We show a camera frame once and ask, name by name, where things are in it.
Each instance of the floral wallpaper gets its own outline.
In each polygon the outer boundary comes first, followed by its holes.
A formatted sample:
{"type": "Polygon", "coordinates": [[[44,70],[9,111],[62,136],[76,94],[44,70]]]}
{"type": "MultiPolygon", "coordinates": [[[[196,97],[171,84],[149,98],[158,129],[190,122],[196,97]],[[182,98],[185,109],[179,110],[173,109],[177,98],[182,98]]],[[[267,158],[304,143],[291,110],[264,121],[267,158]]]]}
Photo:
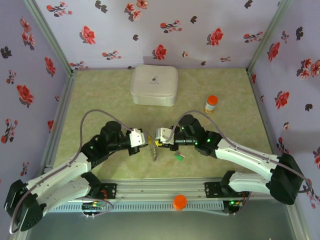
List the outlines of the floral wallpaper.
{"type": "Polygon", "coordinates": [[[38,174],[67,73],[23,1],[2,1],[0,15],[0,231],[7,239],[9,187],[38,174]]]}
{"type": "Polygon", "coordinates": [[[246,68],[279,1],[35,0],[73,69],[246,68]]]}
{"type": "Polygon", "coordinates": [[[320,239],[319,3],[295,0],[252,71],[252,85],[275,150],[290,153],[313,190],[300,194],[311,239],[320,239]]]}

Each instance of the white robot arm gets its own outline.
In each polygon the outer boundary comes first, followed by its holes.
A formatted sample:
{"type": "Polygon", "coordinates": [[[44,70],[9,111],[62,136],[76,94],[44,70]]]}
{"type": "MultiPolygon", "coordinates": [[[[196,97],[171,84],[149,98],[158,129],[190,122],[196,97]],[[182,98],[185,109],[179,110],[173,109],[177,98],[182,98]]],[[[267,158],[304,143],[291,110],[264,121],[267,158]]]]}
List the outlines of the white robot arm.
{"type": "Polygon", "coordinates": [[[266,154],[237,144],[217,132],[205,131],[190,114],[184,115],[178,123],[182,131],[179,127],[157,129],[156,139],[160,147],[177,151],[179,146],[194,146],[204,156],[231,161],[256,173],[227,171],[220,182],[225,194],[258,192],[269,194],[281,203],[294,204],[303,179],[280,166],[285,165],[302,175],[291,155],[266,154]]]}
{"type": "Polygon", "coordinates": [[[4,209],[18,229],[26,231],[59,205],[80,197],[94,198],[102,183],[89,171],[111,154],[128,150],[131,156],[147,145],[148,135],[142,129],[134,128],[124,135],[118,122],[109,121],[99,135],[85,143],[66,163],[26,183],[15,181],[10,186],[4,209]]]}

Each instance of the cable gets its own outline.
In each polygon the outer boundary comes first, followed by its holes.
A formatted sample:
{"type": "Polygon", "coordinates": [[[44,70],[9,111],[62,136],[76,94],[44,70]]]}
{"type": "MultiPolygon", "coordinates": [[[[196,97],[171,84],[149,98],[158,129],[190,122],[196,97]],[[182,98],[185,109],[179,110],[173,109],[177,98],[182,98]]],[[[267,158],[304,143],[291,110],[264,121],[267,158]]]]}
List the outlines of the cable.
{"type": "Polygon", "coordinates": [[[109,213],[110,211],[112,211],[114,209],[114,205],[111,202],[109,202],[108,200],[106,200],[106,199],[92,198],[92,197],[88,197],[88,196],[79,197],[77,199],[105,202],[105,203],[107,203],[108,205],[111,206],[111,208],[109,208],[108,210],[105,210],[105,211],[99,212],[99,213],[91,213],[91,215],[85,214],[84,211],[82,211],[82,214],[85,215],[87,218],[94,218],[94,217],[109,213]]]}
{"type": "Polygon", "coordinates": [[[242,202],[242,207],[235,213],[236,215],[239,214],[239,212],[242,211],[242,210],[244,209],[244,207],[247,205],[247,202],[248,202],[248,200],[249,200],[250,197],[251,197],[251,193],[252,193],[252,192],[250,192],[250,193],[249,193],[249,196],[246,198],[246,200],[245,200],[244,202],[242,202]]]}
{"type": "Polygon", "coordinates": [[[246,202],[246,195],[245,195],[245,193],[243,191],[241,192],[241,194],[243,196],[242,203],[245,203],[246,202]]]}
{"type": "Polygon", "coordinates": [[[99,112],[99,113],[103,113],[105,115],[108,115],[109,117],[113,118],[114,120],[116,120],[119,124],[121,124],[125,129],[129,130],[129,131],[133,131],[133,129],[131,129],[130,127],[126,126],[125,124],[123,124],[121,121],[119,121],[117,118],[115,118],[113,115],[111,115],[110,113],[106,112],[106,111],[103,111],[103,110],[100,110],[100,109],[92,109],[92,110],[89,110],[87,111],[82,119],[81,119],[81,122],[80,122],[80,144],[79,144],[79,148],[76,152],[76,154],[74,155],[74,157],[70,160],[70,162],[66,165],[64,165],[62,168],[59,168],[55,171],[53,171],[52,173],[50,173],[48,176],[42,178],[40,181],[38,181],[34,186],[32,186],[21,198],[20,200],[18,201],[14,211],[13,211],[13,214],[12,214],[12,218],[11,218],[11,222],[10,222],[10,227],[9,227],[9,233],[10,234],[14,234],[16,233],[18,230],[19,230],[19,227],[17,227],[15,230],[13,230],[14,228],[14,224],[15,224],[15,220],[17,218],[17,214],[18,214],[18,211],[19,211],[19,208],[22,204],[22,202],[26,199],[26,197],[37,187],[37,185],[40,185],[40,184],[43,184],[47,179],[51,178],[52,176],[60,173],[61,171],[63,171],[64,169],[68,168],[68,166],[70,164],[72,164],[76,159],[77,157],[79,156],[80,152],[81,152],[81,147],[83,145],[83,124],[84,124],[84,121],[85,121],[85,118],[88,114],[92,113],[92,112],[99,112]]]}
{"type": "Polygon", "coordinates": [[[219,212],[219,211],[211,211],[211,210],[205,210],[205,209],[200,209],[200,210],[195,210],[195,211],[207,213],[207,214],[216,214],[216,215],[226,216],[226,217],[229,216],[229,213],[224,213],[223,211],[219,212]]]}
{"type": "Polygon", "coordinates": [[[244,152],[244,153],[253,155],[253,156],[255,156],[255,157],[257,157],[257,158],[261,158],[262,160],[265,160],[265,161],[267,161],[267,162],[276,164],[276,165],[278,165],[278,166],[280,166],[280,167],[282,167],[282,168],[284,168],[284,169],[287,169],[288,171],[294,173],[294,174],[297,175],[298,177],[302,178],[302,179],[306,182],[308,188],[307,188],[306,190],[300,190],[300,191],[298,191],[299,194],[303,194],[303,193],[307,193],[307,192],[311,191],[311,189],[312,189],[312,183],[311,183],[305,176],[303,176],[300,172],[297,172],[296,170],[294,170],[294,169],[292,169],[292,168],[290,168],[290,167],[288,167],[288,166],[286,166],[286,165],[284,165],[284,164],[282,164],[282,163],[280,163],[280,162],[277,162],[277,161],[274,161],[274,160],[272,160],[272,159],[269,159],[268,157],[260,156],[259,154],[256,154],[255,152],[251,152],[251,151],[246,150],[246,149],[243,149],[243,148],[241,148],[241,147],[237,147],[237,146],[236,146],[235,144],[233,144],[228,138],[226,138],[226,136],[222,133],[222,131],[221,131],[221,130],[219,129],[219,127],[217,126],[217,124],[216,124],[209,116],[207,116],[206,114],[204,114],[204,113],[201,112],[201,111],[198,111],[198,110],[190,110],[190,111],[186,111],[185,113],[183,113],[183,114],[178,118],[178,120],[176,121],[176,123],[174,124],[174,126],[173,126],[173,128],[172,128],[172,131],[171,131],[171,134],[170,134],[169,138],[166,140],[166,142],[169,142],[170,139],[173,137],[173,135],[174,135],[174,133],[175,133],[175,129],[176,129],[179,121],[180,121],[185,115],[190,114],[190,113],[197,113],[197,114],[201,114],[202,116],[206,117],[206,118],[215,126],[216,130],[219,132],[219,134],[221,135],[221,137],[222,137],[230,146],[232,146],[233,148],[237,148],[237,149],[241,150],[241,151],[244,152]]]}

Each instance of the marbled floor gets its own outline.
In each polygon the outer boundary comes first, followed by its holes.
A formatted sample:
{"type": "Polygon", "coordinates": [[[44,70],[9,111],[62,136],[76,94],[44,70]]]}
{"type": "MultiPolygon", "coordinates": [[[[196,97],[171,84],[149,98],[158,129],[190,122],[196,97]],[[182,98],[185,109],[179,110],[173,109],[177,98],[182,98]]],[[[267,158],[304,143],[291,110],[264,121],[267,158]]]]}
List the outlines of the marbled floor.
{"type": "MultiPolygon", "coordinates": [[[[137,105],[132,101],[130,86],[133,70],[85,70],[77,74],[68,107],[54,166],[69,159],[79,147],[82,116],[91,109],[101,109],[114,115],[132,128],[154,134],[156,128],[172,126],[189,110],[204,110],[209,95],[218,97],[210,116],[223,133],[235,142],[271,153],[266,132],[244,68],[179,69],[178,93],[174,106],[137,105]]],[[[201,115],[194,114],[206,130],[215,128],[201,115]]],[[[89,114],[83,125],[83,140],[87,142],[111,119],[99,112],[89,114]]],[[[181,146],[186,158],[178,161],[174,152],[159,149],[153,162],[149,147],[129,156],[119,151],[92,170],[99,179],[222,177],[227,170],[248,173],[232,162],[200,155],[191,146],[181,146]]]]}

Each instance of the orange bottle cap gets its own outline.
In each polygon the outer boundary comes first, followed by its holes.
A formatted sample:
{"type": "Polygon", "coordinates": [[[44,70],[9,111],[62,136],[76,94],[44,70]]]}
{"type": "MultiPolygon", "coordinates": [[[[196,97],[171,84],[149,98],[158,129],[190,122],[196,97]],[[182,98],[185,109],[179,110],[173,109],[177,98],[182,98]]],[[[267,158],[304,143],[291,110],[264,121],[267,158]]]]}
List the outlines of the orange bottle cap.
{"type": "Polygon", "coordinates": [[[208,97],[207,102],[210,105],[216,105],[218,103],[218,98],[215,95],[211,95],[208,97]]]}
{"type": "Polygon", "coordinates": [[[187,205],[187,199],[183,195],[177,195],[173,200],[173,207],[178,211],[181,211],[182,209],[184,209],[186,205],[187,205]]]}

